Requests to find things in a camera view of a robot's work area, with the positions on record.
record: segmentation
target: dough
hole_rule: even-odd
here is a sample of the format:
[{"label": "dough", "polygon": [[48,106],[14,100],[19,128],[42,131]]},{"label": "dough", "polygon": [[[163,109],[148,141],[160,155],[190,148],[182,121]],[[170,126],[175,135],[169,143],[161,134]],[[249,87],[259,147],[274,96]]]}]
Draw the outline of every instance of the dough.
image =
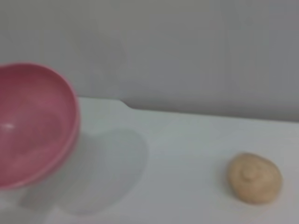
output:
[{"label": "dough", "polygon": [[258,155],[236,156],[228,167],[228,182],[237,197],[250,204],[272,202],[282,187],[282,175],[277,166]]}]

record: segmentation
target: pink bowl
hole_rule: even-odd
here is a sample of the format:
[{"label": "pink bowl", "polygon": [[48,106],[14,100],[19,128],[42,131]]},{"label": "pink bowl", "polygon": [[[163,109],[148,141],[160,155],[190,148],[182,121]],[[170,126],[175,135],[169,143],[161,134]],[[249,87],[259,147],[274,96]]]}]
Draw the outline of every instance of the pink bowl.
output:
[{"label": "pink bowl", "polygon": [[79,133],[74,90],[41,65],[0,66],[0,189],[44,178],[63,163]]}]

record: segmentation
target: wall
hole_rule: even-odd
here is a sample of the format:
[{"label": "wall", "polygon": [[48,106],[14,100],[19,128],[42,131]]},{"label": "wall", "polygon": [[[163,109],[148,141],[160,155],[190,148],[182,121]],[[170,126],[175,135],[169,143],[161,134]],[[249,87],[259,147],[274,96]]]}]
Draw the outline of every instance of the wall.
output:
[{"label": "wall", "polygon": [[137,108],[299,119],[297,0],[1,0],[0,63]]}]

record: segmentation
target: table surface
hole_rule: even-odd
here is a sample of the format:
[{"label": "table surface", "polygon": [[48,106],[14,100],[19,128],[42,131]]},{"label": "table surface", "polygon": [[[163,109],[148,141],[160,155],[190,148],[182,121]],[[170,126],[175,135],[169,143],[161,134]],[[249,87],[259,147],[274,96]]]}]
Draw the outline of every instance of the table surface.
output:
[{"label": "table surface", "polygon": [[[134,110],[80,98],[82,127],[66,164],[0,193],[1,224],[281,224],[299,220],[299,124]],[[226,180],[237,153],[269,158],[278,200],[251,206]]]}]

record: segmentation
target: bowl rim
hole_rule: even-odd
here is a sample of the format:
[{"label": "bowl rim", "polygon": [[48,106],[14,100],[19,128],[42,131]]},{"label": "bowl rim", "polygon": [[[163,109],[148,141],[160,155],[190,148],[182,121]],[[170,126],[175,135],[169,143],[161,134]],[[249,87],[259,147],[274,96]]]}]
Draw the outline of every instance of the bowl rim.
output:
[{"label": "bowl rim", "polygon": [[15,67],[15,66],[30,66],[30,67],[37,67],[37,68],[45,69],[45,70],[52,72],[53,75],[58,77],[70,90],[70,93],[71,93],[71,96],[73,98],[73,102],[75,105],[75,120],[72,125],[71,133],[69,134],[66,143],[63,145],[59,154],[53,160],[51,160],[49,163],[47,163],[38,172],[36,172],[32,175],[29,175],[29,177],[24,177],[23,179],[20,179],[14,183],[0,184],[1,190],[25,187],[25,186],[28,186],[32,183],[39,181],[39,180],[42,180],[44,177],[55,172],[55,170],[63,164],[63,162],[67,159],[69,154],[74,150],[74,145],[76,143],[76,140],[79,135],[79,130],[80,130],[80,107],[79,107],[78,97],[76,95],[74,88],[72,87],[70,82],[65,77],[60,75],[55,70],[53,70],[47,66],[38,64],[38,63],[28,63],[28,62],[7,63],[7,64],[0,65],[0,69]]}]

